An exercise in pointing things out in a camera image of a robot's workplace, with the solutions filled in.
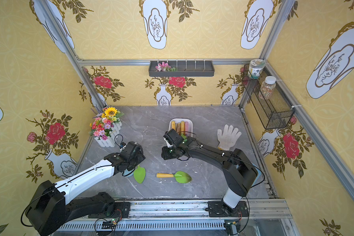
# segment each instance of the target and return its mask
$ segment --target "sunflower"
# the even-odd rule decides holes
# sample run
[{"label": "sunflower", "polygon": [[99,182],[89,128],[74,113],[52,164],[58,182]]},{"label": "sunflower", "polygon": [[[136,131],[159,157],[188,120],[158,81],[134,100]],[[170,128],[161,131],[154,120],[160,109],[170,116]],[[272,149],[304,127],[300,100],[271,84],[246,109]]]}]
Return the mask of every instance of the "sunflower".
[{"label": "sunflower", "polygon": [[105,115],[106,116],[115,116],[117,114],[117,109],[115,109],[114,107],[109,107],[108,109],[106,109],[105,111]]}]

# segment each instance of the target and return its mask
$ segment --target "white picket fence planter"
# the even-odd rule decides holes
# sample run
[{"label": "white picket fence planter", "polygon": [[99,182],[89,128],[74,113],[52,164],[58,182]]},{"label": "white picket fence planter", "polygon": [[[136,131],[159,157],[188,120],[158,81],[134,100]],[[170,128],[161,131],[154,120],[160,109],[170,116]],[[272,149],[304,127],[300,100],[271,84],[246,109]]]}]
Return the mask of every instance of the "white picket fence planter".
[{"label": "white picket fence planter", "polygon": [[113,148],[115,146],[114,138],[116,135],[119,134],[119,130],[121,130],[122,122],[119,121],[118,123],[113,123],[113,124],[114,124],[114,127],[112,127],[111,131],[110,131],[111,137],[108,137],[108,139],[106,139],[106,140],[99,139],[98,137],[94,138],[101,147],[112,147]]}]

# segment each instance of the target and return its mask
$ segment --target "white cable tie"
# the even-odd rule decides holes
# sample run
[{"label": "white cable tie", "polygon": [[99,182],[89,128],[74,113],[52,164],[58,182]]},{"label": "white cable tie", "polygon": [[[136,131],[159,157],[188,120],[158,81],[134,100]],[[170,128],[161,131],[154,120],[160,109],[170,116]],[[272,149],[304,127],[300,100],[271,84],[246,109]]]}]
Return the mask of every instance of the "white cable tie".
[{"label": "white cable tie", "polygon": [[294,105],[294,106],[291,106],[291,109],[293,109],[293,108],[296,107],[296,106],[302,106],[302,105]]}]

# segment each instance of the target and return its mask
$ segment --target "yellow wallpaper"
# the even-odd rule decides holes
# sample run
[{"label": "yellow wallpaper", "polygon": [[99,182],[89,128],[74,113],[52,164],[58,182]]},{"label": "yellow wallpaper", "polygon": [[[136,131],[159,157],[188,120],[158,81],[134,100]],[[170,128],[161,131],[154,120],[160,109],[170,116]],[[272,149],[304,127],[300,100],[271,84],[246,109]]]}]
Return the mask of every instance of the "yellow wallpaper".
[{"label": "yellow wallpaper", "polygon": [[[285,23],[268,60],[354,173],[354,69],[342,81],[342,77],[336,77],[340,78],[338,84],[327,85],[331,89],[317,99],[312,97],[325,90],[317,91],[316,88],[311,97],[306,88],[308,78],[329,49],[331,39],[336,39],[343,26],[354,22],[354,6],[353,9],[349,7],[352,7],[351,2],[299,1],[296,11],[299,18]],[[337,43],[341,43],[339,50],[346,44],[354,45],[354,35],[341,35],[331,44],[332,51],[337,50]],[[336,66],[338,71],[344,70],[341,63]],[[339,75],[329,70],[325,73],[328,79],[331,79],[329,75]]]},{"label": "yellow wallpaper", "polygon": [[157,105],[156,93],[160,92],[162,87],[159,84],[165,83],[169,85],[164,87],[170,92],[171,105],[181,106],[220,105],[222,97],[224,101],[229,101],[226,104],[238,104],[244,92],[244,87],[239,81],[242,67],[242,65],[216,65],[213,77],[171,79],[161,77],[152,79],[148,75],[148,66],[101,67],[106,70],[105,72],[99,66],[86,69],[92,83],[108,105]]},{"label": "yellow wallpaper", "polygon": [[[152,48],[148,41],[151,32],[147,37],[138,0],[81,0],[84,7],[79,7],[80,4],[72,6],[76,9],[76,14],[67,8],[68,4],[64,10],[63,4],[68,1],[53,1],[60,3],[75,51],[82,59],[258,58],[276,14],[272,15],[265,27],[264,23],[273,8],[275,12],[279,9],[278,0],[165,0],[170,2],[170,14],[167,18],[167,38],[159,39],[163,43],[160,46],[163,49],[159,50]],[[173,9],[176,2],[181,2],[183,6]],[[143,15],[147,15],[147,8],[156,6],[162,17],[165,17],[162,12],[165,11],[166,14],[166,7],[161,0],[146,0],[142,6]],[[259,7],[265,9],[265,16],[256,12]],[[244,48],[240,44],[246,11],[249,12],[249,22],[252,20],[251,16],[255,15],[255,23],[248,27],[252,31],[249,32],[250,35],[262,33],[255,47],[248,45],[252,48],[250,50],[244,49],[247,37],[243,38]],[[184,17],[179,22],[180,17],[185,14],[189,17]],[[256,40],[258,37],[248,38],[248,41],[254,43]]]},{"label": "yellow wallpaper", "polygon": [[[299,145],[306,146],[309,151],[303,148],[304,151],[302,152],[300,148],[294,148],[294,141],[288,138],[288,135],[283,135],[282,130],[278,130],[279,136],[273,136],[265,132],[253,105],[247,104],[245,112],[253,134],[259,140],[261,151],[265,150],[265,142],[262,140],[266,140],[267,134],[272,137],[269,140],[271,149],[274,151],[272,154],[266,154],[264,161],[279,197],[285,198],[287,201],[300,234],[302,236],[320,236],[323,235],[323,230],[328,232],[327,228],[329,228],[336,230],[335,233],[338,235],[353,236],[354,202],[315,145],[307,145],[306,140],[309,140],[309,143],[312,142],[309,136],[305,134],[304,144]],[[292,126],[293,135],[303,137],[305,130],[301,129],[299,121],[293,117],[292,122],[295,124],[289,124],[288,126]],[[287,160],[286,163],[282,161],[285,166],[282,170],[283,173],[278,172],[275,167],[278,156],[276,150],[278,149],[281,153],[279,156]],[[304,174],[301,178],[298,168],[294,167],[295,160],[303,160],[304,162]],[[340,229],[323,226],[320,220],[324,221],[324,219],[328,224],[331,224],[331,220],[334,220],[336,225],[340,225]]]},{"label": "yellow wallpaper", "polygon": [[[54,159],[57,155],[73,158],[63,166],[67,174],[73,162],[80,158],[94,113],[90,104],[80,102],[79,81],[66,56],[36,21],[29,0],[19,0],[15,4],[0,0],[0,108],[3,111],[0,120],[0,225],[9,224],[1,234],[3,236],[36,234],[33,228],[20,223],[24,207],[38,184],[60,180],[51,175],[49,168],[54,164],[53,174],[58,174],[56,165],[60,166],[60,163]],[[36,119],[43,125],[36,126],[26,119]],[[56,125],[58,119],[61,119],[61,125]],[[74,133],[78,133],[77,139],[71,137]],[[59,138],[65,138],[64,144],[70,148],[64,148],[64,144],[58,147]],[[47,143],[50,144],[47,151],[52,151],[46,156],[43,147]]]}]

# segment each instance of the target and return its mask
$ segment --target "white tray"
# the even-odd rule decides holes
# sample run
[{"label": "white tray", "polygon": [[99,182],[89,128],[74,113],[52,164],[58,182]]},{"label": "white tray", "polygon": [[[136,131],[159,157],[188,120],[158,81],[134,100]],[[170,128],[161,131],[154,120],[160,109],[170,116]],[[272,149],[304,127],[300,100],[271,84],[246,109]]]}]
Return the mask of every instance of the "white tray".
[{"label": "white tray", "polygon": [[192,133],[193,133],[193,122],[192,122],[191,120],[185,119],[185,118],[174,118],[173,120],[171,120],[171,121],[169,122],[169,129],[168,129],[168,131],[172,129],[172,121],[175,122],[175,124],[176,124],[175,128],[176,128],[176,129],[177,129],[177,124],[178,124],[178,123],[181,123],[181,121],[184,121],[185,123],[189,123],[189,125],[188,125],[188,126],[189,126],[189,130],[187,130],[187,132],[189,132],[189,133],[185,133],[185,135],[192,137]]}]

